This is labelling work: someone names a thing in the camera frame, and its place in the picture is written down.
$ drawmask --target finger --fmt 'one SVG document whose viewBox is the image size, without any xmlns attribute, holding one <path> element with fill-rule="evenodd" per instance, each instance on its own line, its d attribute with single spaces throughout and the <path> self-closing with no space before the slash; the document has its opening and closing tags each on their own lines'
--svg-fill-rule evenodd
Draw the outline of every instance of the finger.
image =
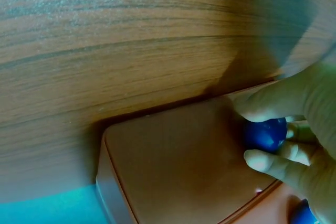
<svg viewBox="0 0 336 224">
<path fill-rule="evenodd" d="M 297 122 L 297 121 L 306 121 L 306 118 L 303 115 L 292 115 L 292 116 L 287 116 L 286 121 L 288 123 Z"/>
<path fill-rule="evenodd" d="M 252 122 L 303 115 L 305 85 L 302 72 L 269 85 L 248 97 L 238 97 L 235 108 Z"/>
<path fill-rule="evenodd" d="M 309 166 L 313 163 L 313 157 L 317 149 L 318 147 L 315 145 L 285 141 L 278 155 Z"/>
<path fill-rule="evenodd" d="M 307 121 L 288 123 L 286 139 L 294 142 L 317 143 L 316 136 Z"/>
<path fill-rule="evenodd" d="M 259 150 L 246 151 L 244 158 L 252 169 L 266 173 L 288 184 L 298 192 L 307 194 L 308 166 Z"/>
</svg>

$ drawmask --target blue ball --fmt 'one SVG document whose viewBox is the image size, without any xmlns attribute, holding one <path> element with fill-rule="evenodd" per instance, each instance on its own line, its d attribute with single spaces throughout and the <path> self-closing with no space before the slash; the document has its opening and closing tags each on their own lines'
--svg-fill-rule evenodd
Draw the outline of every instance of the blue ball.
<svg viewBox="0 0 336 224">
<path fill-rule="evenodd" d="M 289 217 L 290 224 L 317 224 L 319 223 L 310 211 L 308 201 L 304 199 L 294 209 Z"/>
<path fill-rule="evenodd" d="M 287 135 L 285 118 L 270 119 L 254 123 L 247 121 L 244 130 L 244 144 L 248 150 L 261 150 L 275 153 L 284 143 Z"/>
</svg>

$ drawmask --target hand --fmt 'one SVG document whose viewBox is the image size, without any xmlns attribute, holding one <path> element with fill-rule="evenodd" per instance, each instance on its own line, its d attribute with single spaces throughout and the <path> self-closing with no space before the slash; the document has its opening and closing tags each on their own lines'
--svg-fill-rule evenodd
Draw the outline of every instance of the hand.
<svg viewBox="0 0 336 224">
<path fill-rule="evenodd" d="M 288 124 L 289 140 L 278 155 L 251 150 L 244 158 L 307 197 L 322 224 L 336 223 L 336 66 L 318 63 L 234 103 L 253 122 L 306 118 Z"/>
</svg>

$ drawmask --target teal floor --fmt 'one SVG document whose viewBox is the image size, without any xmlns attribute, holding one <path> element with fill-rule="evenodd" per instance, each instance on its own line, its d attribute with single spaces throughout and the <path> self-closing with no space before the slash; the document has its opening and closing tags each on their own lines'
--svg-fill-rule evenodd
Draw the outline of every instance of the teal floor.
<svg viewBox="0 0 336 224">
<path fill-rule="evenodd" d="M 0 205 L 0 224 L 107 224 L 95 186 Z"/>
</svg>

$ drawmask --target brown plastic box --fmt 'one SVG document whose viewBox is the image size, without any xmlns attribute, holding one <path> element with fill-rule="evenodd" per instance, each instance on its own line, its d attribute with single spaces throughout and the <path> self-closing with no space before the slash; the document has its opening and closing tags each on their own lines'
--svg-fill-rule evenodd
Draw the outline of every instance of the brown plastic box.
<svg viewBox="0 0 336 224">
<path fill-rule="evenodd" d="M 287 223 L 299 198 L 245 164 L 231 102 L 239 93 L 109 127 L 97 174 L 109 221 Z"/>
</svg>

